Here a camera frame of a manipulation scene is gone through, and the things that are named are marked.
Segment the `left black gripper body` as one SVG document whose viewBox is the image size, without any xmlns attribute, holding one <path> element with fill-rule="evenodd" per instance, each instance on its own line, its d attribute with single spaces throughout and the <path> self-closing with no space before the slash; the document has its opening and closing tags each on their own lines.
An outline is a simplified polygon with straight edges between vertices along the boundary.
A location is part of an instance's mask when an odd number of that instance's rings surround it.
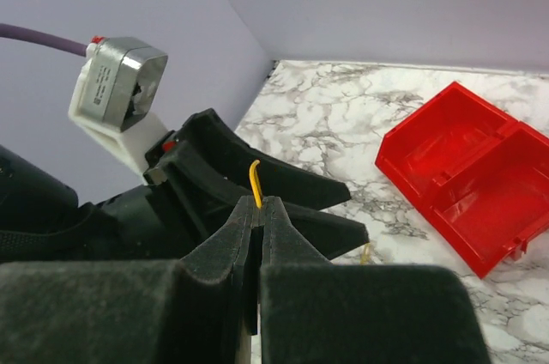
<svg viewBox="0 0 549 364">
<path fill-rule="evenodd" d="M 98 205 L 113 225 L 76 251 L 77 260 L 182 258 L 206 239 L 206 225 L 196 213 L 190 188 L 175 174 L 173 159 L 186 142 L 163 145 L 158 165 L 146 173 L 158 185 L 142 185 Z"/>
</svg>

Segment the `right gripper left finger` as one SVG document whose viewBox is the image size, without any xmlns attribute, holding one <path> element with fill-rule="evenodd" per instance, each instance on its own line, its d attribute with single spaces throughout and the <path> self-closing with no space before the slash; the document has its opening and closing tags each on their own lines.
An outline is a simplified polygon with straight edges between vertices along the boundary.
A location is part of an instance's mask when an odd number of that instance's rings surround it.
<svg viewBox="0 0 549 364">
<path fill-rule="evenodd" d="M 26 262 L 1 269 L 4 363 L 247 363 L 258 210 L 239 199 L 182 259 Z"/>
</svg>

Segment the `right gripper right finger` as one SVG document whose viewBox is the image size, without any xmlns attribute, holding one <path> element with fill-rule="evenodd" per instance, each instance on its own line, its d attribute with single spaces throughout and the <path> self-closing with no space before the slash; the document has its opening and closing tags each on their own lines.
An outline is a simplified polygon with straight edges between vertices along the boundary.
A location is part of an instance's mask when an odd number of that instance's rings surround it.
<svg viewBox="0 0 549 364">
<path fill-rule="evenodd" d="M 282 201 L 262 213 L 265 363 L 487 363 L 468 292 L 451 270 L 337 265 L 292 225 Z"/>
</svg>

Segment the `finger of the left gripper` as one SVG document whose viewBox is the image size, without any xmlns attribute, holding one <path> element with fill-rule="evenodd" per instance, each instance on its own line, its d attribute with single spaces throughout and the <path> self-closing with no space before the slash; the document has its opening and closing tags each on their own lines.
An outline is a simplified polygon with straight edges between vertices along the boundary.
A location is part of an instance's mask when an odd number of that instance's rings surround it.
<svg viewBox="0 0 549 364">
<path fill-rule="evenodd" d="M 228 199 L 205 198 L 202 213 L 211 234 L 225 223 L 240 198 L 240 194 Z M 283 204 L 296 229 L 330 260 L 369 242 L 363 223 L 292 203 Z"/>
<path fill-rule="evenodd" d="M 250 186 L 250 164 L 258 160 L 257 172 L 265 195 L 277 196 L 287 203 L 311 209 L 327 209 L 351 199 L 344 183 L 308 172 L 252 148 L 212 108 L 192 114 L 184 122 L 180 133 L 217 173 L 244 188 Z"/>
</svg>

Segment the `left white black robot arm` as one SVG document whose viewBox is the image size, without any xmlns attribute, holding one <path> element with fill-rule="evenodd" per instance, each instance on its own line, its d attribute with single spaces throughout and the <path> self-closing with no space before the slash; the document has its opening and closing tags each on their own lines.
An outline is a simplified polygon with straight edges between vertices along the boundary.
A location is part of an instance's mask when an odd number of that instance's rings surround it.
<svg viewBox="0 0 549 364">
<path fill-rule="evenodd" d="M 350 191 L 339 181 L 252 148 L 213 109 L 191 115 L 145 154 L 145 182 L 99 203 L 8 149 L 1 152 L 1 259 L 12 261 L 182 258 L 226 222 L 251 193 L 282 200 L 292 224 L 326 258 L 365 244 L 362 223 L 331 215 Z"/>
</svg>

